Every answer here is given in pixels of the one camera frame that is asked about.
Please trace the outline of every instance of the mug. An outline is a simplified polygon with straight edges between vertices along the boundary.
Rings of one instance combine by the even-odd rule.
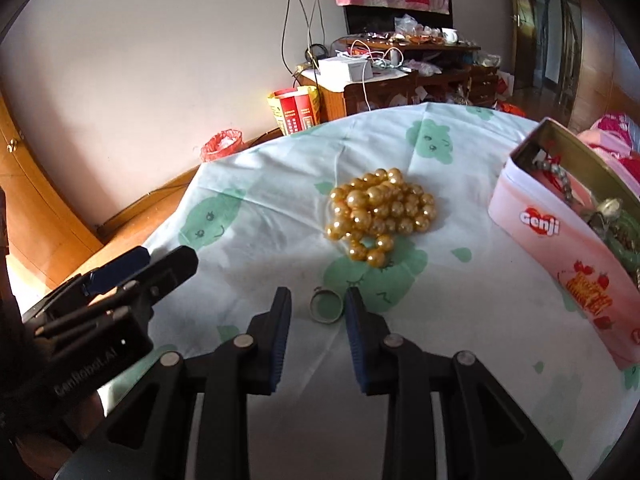
[[[446,43],[454,44],[458,42],[458,31],[455,28],[443,28],[442,35]]]

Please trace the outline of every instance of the red trash bag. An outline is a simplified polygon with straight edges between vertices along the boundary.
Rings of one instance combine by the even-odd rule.
[[[200,150],[200,160],[211,162],[242,149],[242,132],[240,130],[222,130],[209,139]]]

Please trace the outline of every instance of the strawberry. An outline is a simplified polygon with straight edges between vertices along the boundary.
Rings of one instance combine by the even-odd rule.
[[[593,320],[593,324],[598,330],[610,330],[611,327],[613,327],[613,323],[609,316],[597,317]]]
[[[603,289],[606,289],[609,286],[609,277],[601,273],[600,276],[598,276],[597,282]]]

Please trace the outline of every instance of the silver ring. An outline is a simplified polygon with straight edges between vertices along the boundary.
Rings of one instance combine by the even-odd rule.
[[[327,319],[325,317],[318,316],[318,314],[316,313],[316,310],[314,309],[314,299],[316,298],[316,296],[320,296],[321,294],[330,294],[338,298],[338,301],[340,301],[340,310],[338,311],[338,315],[336,317]],[[331,325],[342,317],[343,312],[344,312],[344,304],[342,303],[342,298],[340,294],[338,294],[334,290],[331,290],[330,288],[322,288],[321,286],[316,286],[316,288],[314,289],[314,293],[311,296],[311,300],[309,300],[309,315],[311,316],[311,319],[313,319],[318,323]]]

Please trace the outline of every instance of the baseboard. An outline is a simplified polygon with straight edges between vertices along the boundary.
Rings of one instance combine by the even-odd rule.
[[[250,140],[247,143],[248,147],[257,146],[258,144],[262,144],[267,142],[268,140],[277,139],[282,136],[282,132],[279,128],[275,128],[262,134],[260,137],[257,137],[253,140]],[[160,202],[163,198],[177,192],[178,190],[182,190],[185,192],[187,186],[193,180],[193,177],[198,171],[199,166],[195,168],[191,168],[189,171],[185,171],[183,174],[171,179],[169,182],[164,184],[164,186],[159,187],[145,196],[140,197],[133,204],[128,205],[119,213],[115,214],[111,218],[109,218],[104,224],[96,229],[96,234],[100,241],[103,244],[108,243],[109,240],[113,238],[113,236],[118,232],[118,230],[126,224],[128,221],[132,220],[139,214],[145,212],[147,209],[154,206],[156,203]]]
[[[542,79],[542,85],[546,88],[549,88],[549,90],[553,90],[554,92],[558,90],[558,83],[556,83],[552,79],[549,79],[548,77]]]

